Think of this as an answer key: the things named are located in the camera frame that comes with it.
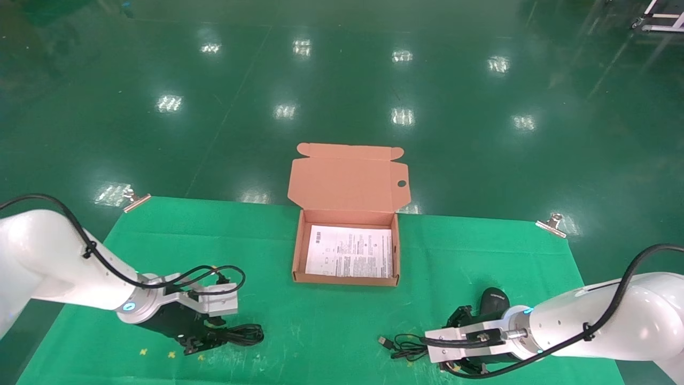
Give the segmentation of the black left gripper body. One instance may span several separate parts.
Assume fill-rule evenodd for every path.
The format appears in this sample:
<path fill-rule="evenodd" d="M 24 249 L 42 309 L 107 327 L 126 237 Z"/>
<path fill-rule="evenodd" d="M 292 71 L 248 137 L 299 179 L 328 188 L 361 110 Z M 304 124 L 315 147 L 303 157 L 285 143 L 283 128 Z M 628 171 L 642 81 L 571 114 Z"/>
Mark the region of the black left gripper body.
<path fill-rule="evenodd" d="M 200 338 L 210 331 L 207 315 L 178 302 L 162 305 L 157 312 L 142 322 L 142 328 L 167 338 Z"/>

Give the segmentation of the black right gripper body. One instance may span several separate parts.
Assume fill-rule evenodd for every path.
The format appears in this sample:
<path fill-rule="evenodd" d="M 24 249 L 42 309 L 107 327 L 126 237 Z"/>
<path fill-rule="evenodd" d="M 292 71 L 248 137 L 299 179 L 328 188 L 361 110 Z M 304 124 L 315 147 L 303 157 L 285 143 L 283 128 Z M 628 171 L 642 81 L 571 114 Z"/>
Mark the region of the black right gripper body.
<path fill-rule="evenodd" d="M 486 369 L 488 365 L 516 363 L 516 356 L 511 353 L 488 356 L 472 356 L 470 358 L 470 363 L 476 369 Z"/>

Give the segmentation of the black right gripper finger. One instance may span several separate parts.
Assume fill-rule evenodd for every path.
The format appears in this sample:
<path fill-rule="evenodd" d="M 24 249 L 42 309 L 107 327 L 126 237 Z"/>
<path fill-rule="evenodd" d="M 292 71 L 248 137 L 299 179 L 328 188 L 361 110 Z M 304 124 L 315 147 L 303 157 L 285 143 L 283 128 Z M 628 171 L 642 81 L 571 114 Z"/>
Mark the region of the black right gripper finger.
<path fill-rule="evenodd" d="M 472 314 L 472 306 L 459 306 L 448 319 L 448 327 L 464 327 L 474 324 L 476 317 Z"/>
<path fill-rule="evenodd" d="M 441 363 L 442 371 L 451 371 L 464 375 L 481 375 L 488 373 L 486 363 L 481 360 L 450 360 Z"/>

